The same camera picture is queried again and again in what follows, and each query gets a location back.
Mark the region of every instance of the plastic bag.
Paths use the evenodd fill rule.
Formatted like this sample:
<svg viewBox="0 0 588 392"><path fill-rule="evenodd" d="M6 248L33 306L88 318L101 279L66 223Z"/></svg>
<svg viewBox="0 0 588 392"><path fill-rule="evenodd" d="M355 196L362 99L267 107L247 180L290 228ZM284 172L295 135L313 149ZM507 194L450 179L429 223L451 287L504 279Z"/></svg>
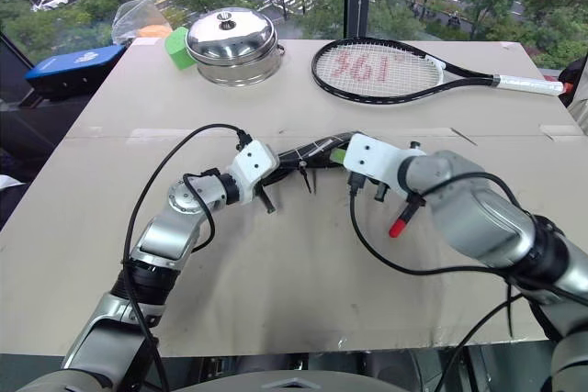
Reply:
<svg viewBox="0 0 588 392"><path fill-rule="evenodd" d="M131 0L119 6L112 22L112 41L123 45L136 37L167 37L172 27L153 0Z"/></svg>

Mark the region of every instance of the stainless steel pot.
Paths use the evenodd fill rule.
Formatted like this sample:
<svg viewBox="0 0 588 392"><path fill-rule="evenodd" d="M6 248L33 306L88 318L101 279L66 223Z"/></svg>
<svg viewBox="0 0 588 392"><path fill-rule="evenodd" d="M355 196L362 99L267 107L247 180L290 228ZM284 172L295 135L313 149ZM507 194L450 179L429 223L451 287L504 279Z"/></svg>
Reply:
<svg viewBox="0 0 588 392"><path fill-rule="evenodd" d="M186 48L203 77L228 86L265 80L277 71L284 54L271 20L238 7L201 16L186 34Z"/></svg>

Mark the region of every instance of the table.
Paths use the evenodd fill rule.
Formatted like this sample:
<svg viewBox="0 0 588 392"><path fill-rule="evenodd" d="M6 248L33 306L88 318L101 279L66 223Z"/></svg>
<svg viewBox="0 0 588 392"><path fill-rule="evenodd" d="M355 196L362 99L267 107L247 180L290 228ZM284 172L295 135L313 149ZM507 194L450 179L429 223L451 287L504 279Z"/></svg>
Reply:
<svg viewBox="0 0 588 392"><path fill-rule="evenodd" d="M557 98L461 88L404 106L347 103L311 79L310 60L323 43L284 41L278 73L244 88L210 84L196 69L179 72L160 40L133 44L0 233L0 352L65 354L115 281L144 182L181 137L210 122L248 129L275 151L350 129L456 151L499 174L525 207L553 218L588 251L581 212L588 190L577 185L588 171L588 138ZM539 77L516 43L413 44L474 70ZM214 130L180 151L147 196L135 237L177 177L228 165L234 145L231 133ZM490 275L417 278L377 262L351 230L345 172L317 175L316 195L299 175L270 187L275 214L254 201L215 215L217 239L190 259L155 329L163 355L456 344L503 301L503 283ZM402 201L390 195L378 204L374 192L358 199L358 219L386 256L413 268L471 263L435 234L426 210L391 241L387 230ZM542 338L518 302L514 339ZM509 341L504 316L474 341Z"/></svg>

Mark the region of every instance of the red tip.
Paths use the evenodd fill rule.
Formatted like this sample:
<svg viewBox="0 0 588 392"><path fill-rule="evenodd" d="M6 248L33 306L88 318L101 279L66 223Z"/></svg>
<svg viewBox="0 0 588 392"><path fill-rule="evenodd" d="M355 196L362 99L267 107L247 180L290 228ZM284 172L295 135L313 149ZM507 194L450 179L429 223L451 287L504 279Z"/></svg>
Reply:
<svg viewBox="0 0 588 392"><path fill-rule="evenodd" d="M406 227L406 222L404 222L402 219L396 219L396 222L394 222L390 227L388 234L391 238L398 238L404 230L404 227Z"/></svg>

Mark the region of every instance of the racket handle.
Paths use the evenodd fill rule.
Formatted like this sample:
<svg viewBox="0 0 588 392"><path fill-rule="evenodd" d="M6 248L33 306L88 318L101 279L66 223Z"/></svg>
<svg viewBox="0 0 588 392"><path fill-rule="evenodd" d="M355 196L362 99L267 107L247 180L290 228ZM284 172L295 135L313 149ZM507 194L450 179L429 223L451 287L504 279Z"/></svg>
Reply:
<svg viewBox="0 0 588 392"><path fill-rule="evenodd" d="M495 87L510 89L511 91L532 92L535 94L559 95L563 92L560 82L548 82L535 78L513 77L510 75L494 75Z"/></svg>

